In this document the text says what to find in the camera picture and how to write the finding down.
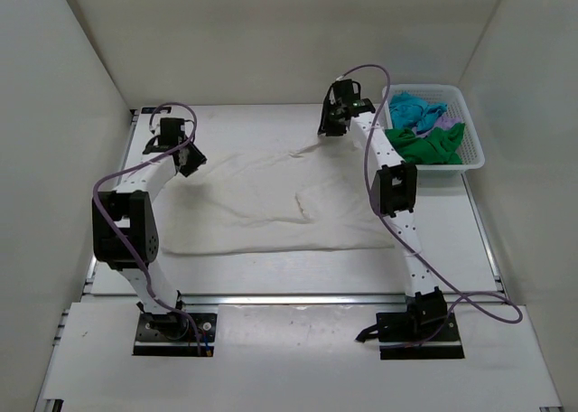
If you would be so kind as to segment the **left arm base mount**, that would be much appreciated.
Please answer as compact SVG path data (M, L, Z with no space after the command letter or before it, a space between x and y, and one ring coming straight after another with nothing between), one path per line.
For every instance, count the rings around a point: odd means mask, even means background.
M188 318L178 314L147 313L138 304L139 320L135 330L134 356L211 358L218 325L216 313L189 313L197 332Z

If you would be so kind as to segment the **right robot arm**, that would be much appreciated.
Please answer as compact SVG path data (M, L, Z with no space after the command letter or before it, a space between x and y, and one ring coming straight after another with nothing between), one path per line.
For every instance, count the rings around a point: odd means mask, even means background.
M322 102L320 136L344 136L352 133L365 145L363 167L368 183L370 207L403 248L406 258L406 310L388 321L378 318L364 329L357 342L384 337L386 332L401 331L403 341L425 340L447 315L447 303L436 284L432 269L418 257L421 242L415 226L417 187L416 166L406 162L388 140L378 123L379 111L361 97L355 80L335 80Z

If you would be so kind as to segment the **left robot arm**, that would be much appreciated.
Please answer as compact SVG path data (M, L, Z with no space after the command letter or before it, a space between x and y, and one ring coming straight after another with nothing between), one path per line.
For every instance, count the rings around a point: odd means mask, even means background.
M140 162L100 179L93 188L93 248L133 287L150 326L171 340L199 336L183 309L182 295L166 278L157 259L160 238L153 201L177 175L189 176L206 163L186 132L193 120L163 117L145 144Z

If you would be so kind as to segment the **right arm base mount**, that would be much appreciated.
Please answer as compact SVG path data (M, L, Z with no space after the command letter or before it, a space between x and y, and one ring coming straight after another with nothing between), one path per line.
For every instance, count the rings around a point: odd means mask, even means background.
M378 342L382 361L447 361L465 358L454 313L419 326L405 312L376 313L374 324L361 330L355 342Z

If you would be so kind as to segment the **white t shirt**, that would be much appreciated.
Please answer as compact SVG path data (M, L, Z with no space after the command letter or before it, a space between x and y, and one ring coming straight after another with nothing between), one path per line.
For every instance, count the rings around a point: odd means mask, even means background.
M218 152L167 183L163 253L221 256L391 248L369 206L363 148L317 138L294 150Z

